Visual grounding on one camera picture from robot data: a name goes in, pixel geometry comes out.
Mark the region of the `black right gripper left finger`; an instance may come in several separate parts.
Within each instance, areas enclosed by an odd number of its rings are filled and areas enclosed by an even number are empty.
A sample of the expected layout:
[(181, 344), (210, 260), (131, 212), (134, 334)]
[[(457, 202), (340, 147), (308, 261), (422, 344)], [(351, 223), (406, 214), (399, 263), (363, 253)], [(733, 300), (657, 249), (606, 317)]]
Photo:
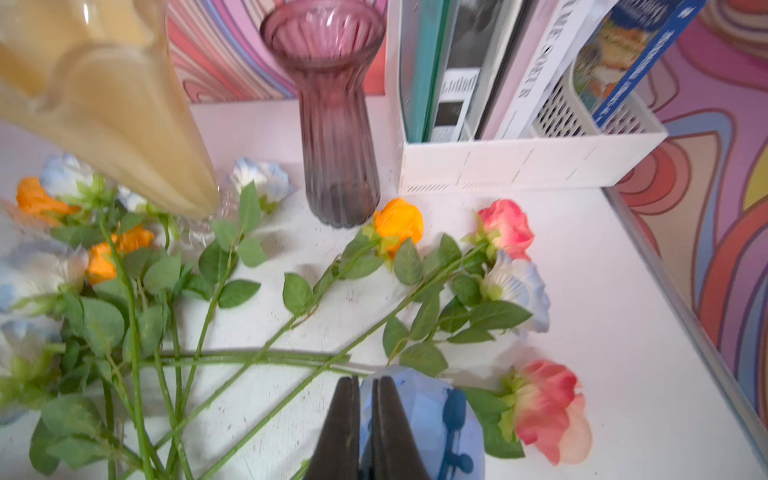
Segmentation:
[(336, 385), (305, 480), (357, 480), (360, 453), (360, 386), (357, 376)]

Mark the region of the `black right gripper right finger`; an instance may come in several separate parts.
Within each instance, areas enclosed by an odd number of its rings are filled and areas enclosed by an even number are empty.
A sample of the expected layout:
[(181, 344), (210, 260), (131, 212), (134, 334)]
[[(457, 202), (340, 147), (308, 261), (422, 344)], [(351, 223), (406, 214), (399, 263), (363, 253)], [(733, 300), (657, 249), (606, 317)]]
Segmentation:
[(371, 479), (428, 479), (394, 380), (373, 382)]

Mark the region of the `white blue artificial rose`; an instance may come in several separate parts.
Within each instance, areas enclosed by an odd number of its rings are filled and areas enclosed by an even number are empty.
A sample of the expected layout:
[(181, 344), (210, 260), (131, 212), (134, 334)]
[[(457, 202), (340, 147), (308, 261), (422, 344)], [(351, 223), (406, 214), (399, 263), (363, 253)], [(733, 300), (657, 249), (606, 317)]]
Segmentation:
[(423, 277), (386, 317), (382, 347), (388, 365), (436, 377), (449, 368), (445, 345), (489, 343), (505, 333), (549, 330), (551, 301), (536, 265), (499, 251), (423, 262)]

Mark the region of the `pink artificial rose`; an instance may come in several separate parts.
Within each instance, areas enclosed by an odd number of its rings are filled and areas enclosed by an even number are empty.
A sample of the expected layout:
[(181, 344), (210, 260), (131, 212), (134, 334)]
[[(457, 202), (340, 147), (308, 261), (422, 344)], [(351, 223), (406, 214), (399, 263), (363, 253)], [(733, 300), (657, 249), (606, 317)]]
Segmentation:
[(495, 390), (462, 389), (482, 429), (485, 452), (518, 459), (535, 447), (554, 466), (584, 462), (593, 446), (586, 399), (568, 367), (539, 359), (513, 368)]
[(417, 351), (419, 364), (434, 366), (437, 374), (445, 371), (448, 364), (431, 340), (437, 329), (439, 295), (448, 281), (455, 279), (462, 270), (477, 273), (480, 265), (490, 262), (499, 253), (507, 253), (514, 259), (525, 259), (526, 251), (533, 242), (534, 234), (528, 225), (526, 214), (511, 200), (497, 200), (489, 207), (475, 213), (476, 232), (466, 238), (472, 248), (462, 253), (453, 247), (454, 240), (445, 234), (440, 246), (425, 258), (417, 253), (411, 238), (400, 244), (394, 257), (393, 271), (398, 280), (412, 291), (384, 318), (346, 345), (330, 359), (315, 367), (301, 383), (290, 391), (269, 413), (253, 426), (202, 477), (213, 478), (224, 465), (258, 434), (274, 417), (289, 405), (317, 377), (342, 362), (359, 344), (386, 327), (392, 335), (383, 339), (392, 345), (385, 349), (388, 359), (403, 354), (406, 346)]

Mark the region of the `white desktop file organizer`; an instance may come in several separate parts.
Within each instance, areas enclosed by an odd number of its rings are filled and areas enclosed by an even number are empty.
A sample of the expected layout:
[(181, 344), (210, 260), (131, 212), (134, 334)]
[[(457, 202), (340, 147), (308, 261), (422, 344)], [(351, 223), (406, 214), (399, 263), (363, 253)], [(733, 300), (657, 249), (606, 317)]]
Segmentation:
[(506, 190), (602, 188), (617, 184), (667, 137), (637, 94), (631, 94), (603, 129), (581, 135), (534, 132), (517, 140), (417, 143), (406, 139), (400, 98), (402, 4), (387, 11), (385, 94), (371, 118), (386, 187), (398, 194), (500, 193)]

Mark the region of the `purple ribbed glass vase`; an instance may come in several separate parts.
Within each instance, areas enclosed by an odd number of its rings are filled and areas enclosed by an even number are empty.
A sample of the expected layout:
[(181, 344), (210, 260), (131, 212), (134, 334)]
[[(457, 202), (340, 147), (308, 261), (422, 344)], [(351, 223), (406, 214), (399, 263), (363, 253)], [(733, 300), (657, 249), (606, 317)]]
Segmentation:
[(383, 14), (364, 1), (290, 1), (260, 35), (296, 84), (311, 211), (334, 228), (364, 224), (381, 198), (364, 78), (386, 36)]

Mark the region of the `black white book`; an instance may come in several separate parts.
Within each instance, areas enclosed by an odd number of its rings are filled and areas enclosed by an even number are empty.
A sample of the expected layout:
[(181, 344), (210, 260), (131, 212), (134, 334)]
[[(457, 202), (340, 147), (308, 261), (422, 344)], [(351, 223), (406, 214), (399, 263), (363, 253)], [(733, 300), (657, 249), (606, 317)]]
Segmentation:
[(459, 1), (442, 54), (431, 143), (472, 139), (525, 1)]

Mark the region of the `teal book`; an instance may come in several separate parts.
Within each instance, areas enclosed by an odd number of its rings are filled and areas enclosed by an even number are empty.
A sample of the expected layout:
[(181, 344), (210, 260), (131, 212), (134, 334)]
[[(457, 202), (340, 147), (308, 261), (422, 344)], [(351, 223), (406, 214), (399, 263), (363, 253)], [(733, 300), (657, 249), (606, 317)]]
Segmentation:
[(402, 1), (400, 99), (406, 138), (425, 141), (451, 1)]

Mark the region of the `yellow wavy glass vase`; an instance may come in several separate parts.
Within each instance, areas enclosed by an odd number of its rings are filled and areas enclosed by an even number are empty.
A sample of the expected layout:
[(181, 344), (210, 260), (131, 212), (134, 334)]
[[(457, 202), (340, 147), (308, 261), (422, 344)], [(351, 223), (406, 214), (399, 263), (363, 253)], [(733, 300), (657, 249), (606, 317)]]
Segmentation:
[(173, 214), (220, 205), (163, 1), (5, 1), (1, 117)]

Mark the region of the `white pink book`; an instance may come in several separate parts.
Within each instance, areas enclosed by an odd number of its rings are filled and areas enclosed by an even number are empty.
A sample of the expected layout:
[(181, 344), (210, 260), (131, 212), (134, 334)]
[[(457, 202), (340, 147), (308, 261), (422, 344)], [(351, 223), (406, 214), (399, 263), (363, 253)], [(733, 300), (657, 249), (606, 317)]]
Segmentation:
[(497, 70), (475, 138), (523, 136), (614, 1), (534, 1)]

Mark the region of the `blue colourful book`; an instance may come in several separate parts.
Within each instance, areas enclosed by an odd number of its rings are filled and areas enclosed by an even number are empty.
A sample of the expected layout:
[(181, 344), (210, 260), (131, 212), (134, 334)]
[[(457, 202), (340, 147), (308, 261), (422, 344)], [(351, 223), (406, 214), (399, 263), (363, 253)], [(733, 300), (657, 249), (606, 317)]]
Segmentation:
[(632, 93), (702, 10), (700, 0), (622, 0), (576, 57), (572, 81), (597, 127)]

